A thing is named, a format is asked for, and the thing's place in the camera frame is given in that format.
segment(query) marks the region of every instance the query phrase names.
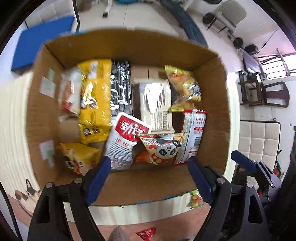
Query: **black snack package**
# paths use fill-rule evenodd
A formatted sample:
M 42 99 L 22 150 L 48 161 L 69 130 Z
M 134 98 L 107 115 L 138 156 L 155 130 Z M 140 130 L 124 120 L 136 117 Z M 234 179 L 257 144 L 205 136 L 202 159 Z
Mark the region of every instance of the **black snack package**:
M 119 112 L 132 115 L 131 106 L 131 67 L 128 61 L 112 61 L 111 72 L 111 101 L 112 116 Z

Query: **red and white snack bag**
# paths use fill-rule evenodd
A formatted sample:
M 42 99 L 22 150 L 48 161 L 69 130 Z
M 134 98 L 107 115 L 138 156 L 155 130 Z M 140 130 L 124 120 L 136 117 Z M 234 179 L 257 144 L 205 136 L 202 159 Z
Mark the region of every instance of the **red and white snack bag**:
M 117 115 L 106 143 L 105 156 L 111 160 L 111 168 L 127 170 L 133 163 L 132 150 L 139 141 L 140 134 L 151 132 L 150 125 L 124 112 Z
M 137 232 L 136 234 L 141 237 L 141 239 L 145 241 L 150 241 L 152 236 L 155 234 L 156 228 L 150 228 L 147 230 L 143 230 L 141 232 Z
M 181 145 L 174 165 L 186 163 L 190 157 L 197 154 L 208 112 L 204 110 L 185 109 L 183 114 L 184 122 L 182 131 L 186 132 L 187 136 Z

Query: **cat illustration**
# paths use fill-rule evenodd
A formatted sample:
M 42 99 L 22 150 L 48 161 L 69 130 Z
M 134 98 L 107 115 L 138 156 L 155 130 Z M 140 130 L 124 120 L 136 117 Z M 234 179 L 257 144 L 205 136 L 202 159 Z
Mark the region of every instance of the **cat illustration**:
M 30 216 L 33 216 L 34 209 L 40 197 L 41 190 L 36 191 L 30 181 L 26 179 L 27 191 L 26 194 L 15 190 L 15 198 L 17 199 L 21 208 Z

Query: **white stool leg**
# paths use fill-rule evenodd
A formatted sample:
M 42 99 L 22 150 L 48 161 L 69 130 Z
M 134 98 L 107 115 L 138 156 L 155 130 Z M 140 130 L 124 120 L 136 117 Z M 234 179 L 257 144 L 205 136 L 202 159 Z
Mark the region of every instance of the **white stool leg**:
M 105 9 L 105 11 L 103 13 L 103 18 L 108 17 L 108 14 L 109 14 L 111 6 L 112 6 L 112 1 L 113 0 L 108 0 L 108 5 L 107 5 L 107 7 L 106 7 L 106 9 Z
M 185 4 L 183 4 L 184 11 L 187 10 L 187 8 L 190 7 L 190 5 L 194 2 L 194 0 L 187 0 Z

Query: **wooden chair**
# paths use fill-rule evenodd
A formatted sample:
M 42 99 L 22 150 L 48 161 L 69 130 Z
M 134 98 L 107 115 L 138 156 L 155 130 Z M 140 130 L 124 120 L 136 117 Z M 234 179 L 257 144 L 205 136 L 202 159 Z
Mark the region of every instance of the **wooden chair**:
M 289 106 L 290 94 L 285 82 L 276 82 L 269 85 L 264 85 L 261 82 L 262 104 L 276 107 L 287 108 Z M 267 91 L 266 89 L 272 86 L 283 85 L 283 89 L 279 91 Z M 268 99 L 281 99 L 285 104 L 270 103 Z
M 246 89 L 246 84 L 250 83 L 252 86 L 253 83 L 255 84 L 255 86 L 253 88 L 249 88 L 249 90 L 256 90 L 257 92 L 257 101 L 244 101 L 241 105 L 262 105 L 262 94 L 261 94 L 261 85 L 258 82 L 257 78 L 252 78 L 250 80 L 246 80 L 246 81 L 240 81 L 239 84 L 243 85 L 244 88 Z

